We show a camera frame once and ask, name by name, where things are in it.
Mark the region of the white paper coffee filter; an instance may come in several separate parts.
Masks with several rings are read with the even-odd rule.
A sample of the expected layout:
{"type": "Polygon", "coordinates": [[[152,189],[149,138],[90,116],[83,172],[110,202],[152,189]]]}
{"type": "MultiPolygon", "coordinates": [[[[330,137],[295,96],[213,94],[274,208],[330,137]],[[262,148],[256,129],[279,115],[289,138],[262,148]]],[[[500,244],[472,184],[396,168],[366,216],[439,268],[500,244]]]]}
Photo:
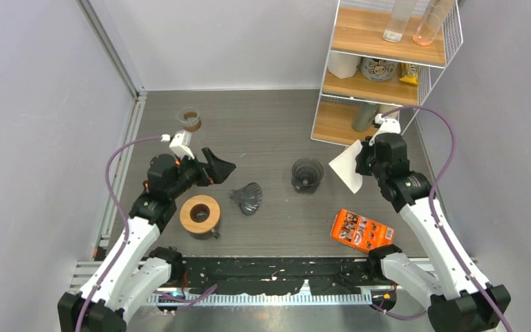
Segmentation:
{"type": "Polygon", "coordinates": [[[362,142],[356,140],[352,145],[346,147],[342,153],[328,163],[339,179],[354,194],[361,189],[363,183],[363,176],[355,171],[357,166],[356,157],[361,150],[362,142]]]}

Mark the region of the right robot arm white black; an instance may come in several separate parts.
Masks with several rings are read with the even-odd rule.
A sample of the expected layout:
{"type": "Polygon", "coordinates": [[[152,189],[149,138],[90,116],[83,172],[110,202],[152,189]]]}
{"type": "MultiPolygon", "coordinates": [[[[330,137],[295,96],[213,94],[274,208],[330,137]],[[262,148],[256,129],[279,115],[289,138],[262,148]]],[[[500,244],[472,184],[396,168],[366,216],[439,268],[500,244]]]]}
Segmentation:
{"type": "Polygon", "coordinates": [[[410,169],[404,138],[381,133],[360,146],[356,173],[378,182],[382,196],[413,230],[435,272],[431,275],[399,247],[386,245],[369,252],[369,279],[403,287],[425,308],[435,331],[497,327],[510,304],[510,293],[504,285],[492,285],[454,236],[431,183],[410,169]]]}

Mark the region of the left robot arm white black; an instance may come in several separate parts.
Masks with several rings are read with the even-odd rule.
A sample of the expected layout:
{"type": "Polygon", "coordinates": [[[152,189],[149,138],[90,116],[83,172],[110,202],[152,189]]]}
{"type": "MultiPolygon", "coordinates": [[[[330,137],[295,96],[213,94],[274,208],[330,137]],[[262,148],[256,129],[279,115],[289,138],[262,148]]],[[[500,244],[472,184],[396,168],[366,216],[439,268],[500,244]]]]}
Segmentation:
{"type": "Polygon", "coordinates": [[[77,293],[57,304],[62,331],[126,331],[134,313],[163,284],[185,275],[182,255],[150,247],[177,211],[176,199],[193,186],[223,183],[236,165],[202,150],[205,161],[160,154],[151,159],[142,194],[132,205],[122,236],[77,293]]]}

